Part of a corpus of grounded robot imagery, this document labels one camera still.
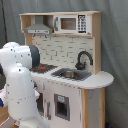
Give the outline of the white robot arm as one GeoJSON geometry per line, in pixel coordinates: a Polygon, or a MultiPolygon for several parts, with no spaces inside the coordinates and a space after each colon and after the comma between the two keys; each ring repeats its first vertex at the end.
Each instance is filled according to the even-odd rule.
{"type": "Polygon", "coordinates": [[[0,49],[0,74],[6,77],[9,115],[19,122],[19,128],[50,128],[37,109],[34,81],[30,69],[40,63],[35,45],[6,43],[0,49]]]}

